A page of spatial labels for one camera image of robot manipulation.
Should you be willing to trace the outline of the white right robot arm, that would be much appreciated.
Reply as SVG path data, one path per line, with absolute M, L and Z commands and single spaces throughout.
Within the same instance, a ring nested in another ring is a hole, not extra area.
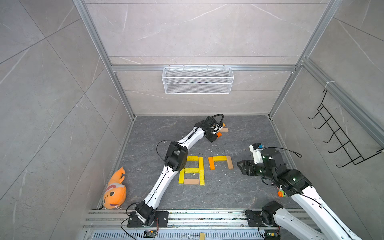
M 300 240 L 358 240 L 347 225 L 332 211 L 316 191 L 312 183 L 298 170 L 287 168 L 279 148 L 264 148 L 256 144 L 250 146 L 252 160 L 237 162 L 243 175 L 260 177 L 270 181 L 285 196 L 292 198 L 315 222 L 318 231 L 308 226 L 276 201 L 263 206 L 256 216 L 247 210 L 249 222 L 261 220 L 266 227 L 279 226 Z

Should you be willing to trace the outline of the lime yellow block short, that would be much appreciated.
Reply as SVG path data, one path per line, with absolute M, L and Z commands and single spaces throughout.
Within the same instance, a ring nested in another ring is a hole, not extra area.
M 198 162 L 199 162 L 199 171 L 203 171 L 204 170 L 204 159 L 203 159 L 203 157 L 199 157 L 198 158 Z

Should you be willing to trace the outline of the light wooden block front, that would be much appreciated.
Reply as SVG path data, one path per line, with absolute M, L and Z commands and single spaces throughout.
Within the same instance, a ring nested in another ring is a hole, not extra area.
M 227 156 L 227 164 L 228 164 L 228 169 L 232 170 L 234 168 L 232 158 L 230 156 Z

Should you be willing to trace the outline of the yellow block angled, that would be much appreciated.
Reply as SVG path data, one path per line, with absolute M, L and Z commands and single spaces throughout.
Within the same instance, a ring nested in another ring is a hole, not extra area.
M 223 162 L 223 161 L 227 161 L 227 156 L 217 156 L 217 157 L 213 157 L 213 161 L 214 162 Z

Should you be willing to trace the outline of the lime yellow block long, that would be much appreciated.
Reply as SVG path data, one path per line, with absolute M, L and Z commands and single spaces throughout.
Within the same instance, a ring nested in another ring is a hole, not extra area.
M 199 168 L 185 168 L 184 171 L 186 174 L 199 174 L 200 173 Z

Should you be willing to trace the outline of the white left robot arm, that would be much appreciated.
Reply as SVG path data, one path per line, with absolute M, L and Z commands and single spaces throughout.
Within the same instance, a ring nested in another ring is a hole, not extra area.
M 163 157 L 164 167 L 161 175 L 150 193 L 136 207 L 136 216 L 143 226 L 150 226 L 155 220 L 155 213 L 160 201 L 172 179 L 184 169 L 189 149 L 200 139 L 206 138 L 211 143 L 218 137 L 224 127 L 224 115 L 208 116 L 205 120 L 195 124 L 194 128 L 179 141 L 171 141 Z

